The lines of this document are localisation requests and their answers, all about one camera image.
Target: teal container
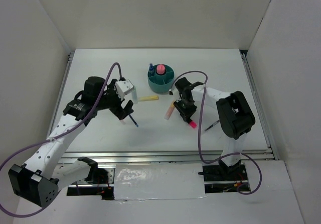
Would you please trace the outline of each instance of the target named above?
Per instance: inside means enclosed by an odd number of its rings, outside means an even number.
[[[165,66],[165,74],[158,75],[156,68],[158,65],[153,66],[154,72],[147,73],[149,87],[156,93],[167,93],[174,81],[174,71],[171,67]]]

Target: white table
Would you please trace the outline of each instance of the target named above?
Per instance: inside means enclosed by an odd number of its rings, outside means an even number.
[[[149,63],[167,64],[175,76],[201,70],[208,74],[208,87],[226,92],[244,93],[256,118],[247,136],[245,151],[266,151],[267,143],[255,107],[248,78],[238,49],[77,49],[64,85],[57,115],[57,124],[66,104],[83,89],[89,76],[105,78],[110,66],[119,62],[123,76],[137,88],[138,96],[155,95],[147,83]],[[204,81],[200,74],[186,76],[190,82]],[[115,68],[112,78],[119,78]],[[173,97],[159,95],[157,101],[139,102],[133,106],[132,116],[139,124],[125,119],[123,125],[109,110],[100,111],[85,131],[70,145],[67,152],[174,152],[196,151],[197,129],[183,122],[177,110],[167,121],[164,115]],[[198,123],[199,109],[192,119]],[[218,119],[217,111],[205,107],[203,129]],[[220,125],[202,135],[202,149],[222,151],[226,143]]]

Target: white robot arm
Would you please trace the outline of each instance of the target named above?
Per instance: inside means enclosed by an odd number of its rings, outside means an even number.
[[[11,167],[9,177],[16,195],[40,207],[47,207],[62,188],[79,179],[90,183],[96,181],[99,176],[108,178],[105,169],[98,168],[97,162],[85,157],[78,158],[72,165],[55,171],[62,155],[99,110],[109,109],[120,120],[133,113],[131,100],[124,108],[121,104],[125,95],[136,95],[134,86],[124,78],[119,81],[113,79],[104,91],[93,115],[81,124],[96,102],[104,81],[105,79],[100,77],[89,77],[85,81],[84,90],[67,104],[58,124],[48,137],[50,142],[43,144],[22,166]],[[78,128],[70,132],[79,124],[81,125]],[[55,139],[55,136],[66,132],[69,133]]]
[[[197,107],[196,101],[201,102],[205,85],[201,82],[191,84],[185,77],[179,79],[175,86],[180,99],[174,102],[175,108],[187,123],[191,122],[191,116]],[[204,105],[216,108],[220,118],[223,132],[227,136],[227,143],[223,147],[222,156],[230,153],[241,153],[246,138],[246,133],[255,124],[255,117],[242,92],[222,92],[206,87]],[[240,165],[241,156],[232,155],[219,161],[224,172],[232,172]]]

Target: marker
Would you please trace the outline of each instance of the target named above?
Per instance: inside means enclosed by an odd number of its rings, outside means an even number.
[[[212,127],[214,127],[215,125],[217,125],[220,122],[220,120],[215,121],[212,125],[210,125],[209,127],[207,127],[206,129],[203,130],[203,133],[205,133],[206,131],[210,130]]]
[[[137,122],[134,120],[134,118],[131,115],[128,115],[130,117],[130,119],[134,122],[134,124],[136,125],[136,127],[138,127]]]
[[[148,73],[150,76],[154,76],[154,74],[155,74],[155,70],[154,70],[152,63],[149,64]]]
[[[147,97],[138,98],[138,102],[152,101],[152,100],[159,100],[159,97],[157,95],[154,95],[154,96],[147,96]]]
[[[169,120],[170,117],[171,117],[171,115],[172,115],[172,113],[173,113],[173,111],[174,111],[174,109],[175,109],[175,106],[174,106],[174,101],[173,101],[173,102],[171,103],[171,106],[170,106],[169,109],[167,110],[167,112],[166,112],[166,114],[165,114],[165,116],[164,116],[164,119]]]
[[[194,121],[190,121],[190,122],[189,122],[189,125],[190,125],[193,129],[196,129],[196,127],[197,127],[197,124],[196,124]]]
[[[164,75],[166,73],[165,66],[162,65],[162,64],[158,65],[157,68],[156,68],[156,73],[158,75]]]

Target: red wire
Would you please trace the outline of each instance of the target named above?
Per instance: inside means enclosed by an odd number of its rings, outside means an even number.
[[[106,182],[107,182],[107,185],[108,185],[108,189],[111,189],[110,186],[109,186],[109,183],[108,183],[108,177],[107,177]]]
[[[242,179],[242,180],[241,180],[241,183],[242,183],[243,180],[244,180],[244,179],[243,179],[243,176],[242,176],[240,173],[237,173],[237,174],[238,174],[239,176],[241,176],[241,179]]]

